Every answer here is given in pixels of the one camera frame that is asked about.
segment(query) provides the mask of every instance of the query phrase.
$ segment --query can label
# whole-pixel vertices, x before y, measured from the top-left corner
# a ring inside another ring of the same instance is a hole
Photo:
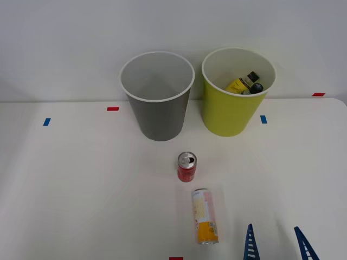
[[[192,200],[198,243],[218,243],[218,231],[211,192],[206,189],[193,191]]]

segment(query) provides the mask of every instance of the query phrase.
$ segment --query soda can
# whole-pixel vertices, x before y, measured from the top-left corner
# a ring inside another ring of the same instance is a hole
[[[183,152],[178,156],[178,178],[187,183],[194,179],[196,156],[192,152]]]
[[[218,243],[218,232],[213,208],[212,194],[206,188],[191,193],[197,242],[202,245]]]

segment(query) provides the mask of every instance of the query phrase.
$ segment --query white wall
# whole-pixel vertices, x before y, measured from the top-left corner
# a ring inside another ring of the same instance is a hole
[[[244,46],[275,64],[270,97],[347,101],[346,0],[2,0],[0,101],[123,100],[132,56],[174,51],[198,72],[206,54]]]

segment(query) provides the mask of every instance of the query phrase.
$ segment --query can lid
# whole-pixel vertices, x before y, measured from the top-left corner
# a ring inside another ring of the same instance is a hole
[[[196,165],[196,156],[192,152],[183,152],[178,156],[178,165],[191,169]]]

